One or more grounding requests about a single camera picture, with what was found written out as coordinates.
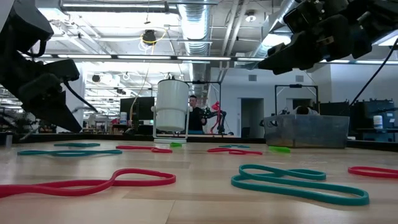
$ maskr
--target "white cylinder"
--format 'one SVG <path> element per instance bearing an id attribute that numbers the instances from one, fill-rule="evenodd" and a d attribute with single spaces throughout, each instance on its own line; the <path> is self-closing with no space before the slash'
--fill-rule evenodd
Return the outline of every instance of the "white cylinder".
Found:
<path id="1" fill-rule="evenodd" d="M 127 124 L 127 113 L 120 112 L 120 124 Z"/>
<path id="2" fill-rule="evenodd" d="M 373 116 L 373 128 L 382 129 L 383 128 L 383 117 L 381 115 Z"/>
<path id="3" fill-rule="evenodd" d="M 156 128 L 183 131 L 188 108 L 189 85 L 180 80 L 162 80 L 157 84 Z"/>

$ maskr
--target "gray bin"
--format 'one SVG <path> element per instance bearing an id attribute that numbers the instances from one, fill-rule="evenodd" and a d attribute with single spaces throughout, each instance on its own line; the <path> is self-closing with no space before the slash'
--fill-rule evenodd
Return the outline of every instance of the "gray bin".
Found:
<path id="1" fill-rule="evenodd" d="M 349 117 L 278 115 L 264 118 L 269 146 L 345 148 Z"/>

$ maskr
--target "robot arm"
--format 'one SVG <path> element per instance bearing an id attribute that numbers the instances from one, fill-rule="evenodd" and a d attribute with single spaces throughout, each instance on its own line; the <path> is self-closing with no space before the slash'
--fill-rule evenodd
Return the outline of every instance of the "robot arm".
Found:
<path id="1" fill-rule="evenodd" d="M 398 29 L 396 0 L 305 0 L 284 17 L 293 32 L 291 43 L 268 50 L 260 69 L 274 74 L 306 70 L 321 60 L 332 61 L 372 51 L 372 43 Z"/>
<path id="2" fill-rule="evenodd" d="M 76 121 L 65 104 L 61 83 L 79 78 L 73 60 L 44 65 L 26 60 L 21 53 L 39 57 L 45 52 L 53 30 L 47 19 L 30 0 L 2 0 L 0 14 L 0 84 L 22 102 L 22 108 L 36 118 L 69 131 L 79 132 Z M 37 54 L 29 50 L 40 41 Z"/>

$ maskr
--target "doorway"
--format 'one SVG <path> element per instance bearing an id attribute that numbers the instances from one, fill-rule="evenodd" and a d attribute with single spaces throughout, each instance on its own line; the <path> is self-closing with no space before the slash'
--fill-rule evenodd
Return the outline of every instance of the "doorway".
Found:
<path id="1" fill-rule="evenodd" d="M 264 119 L 264 99 L 242 98 L 241 99 L 241 137 L 263 138 L 264 128 L 260 121 Z"/>

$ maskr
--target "person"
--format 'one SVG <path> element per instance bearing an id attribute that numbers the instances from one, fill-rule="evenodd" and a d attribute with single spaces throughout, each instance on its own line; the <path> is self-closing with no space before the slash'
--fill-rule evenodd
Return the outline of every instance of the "person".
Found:
<path id="1" fill-rule="evenodd" d="M 307 106 L 298 106 L 290 114 L 319 115 L 318 112 Z"/>
<path id="2" fill-rule="evenodd" d="M 201 108 L 197 107 L 198 98 L 195 95 L 189 97 L 189 105 L 192 112 L 189 113 L 188 134 L 203 134 L 203 126 L 207 120 L 203 117 L 205 113 Z"/>

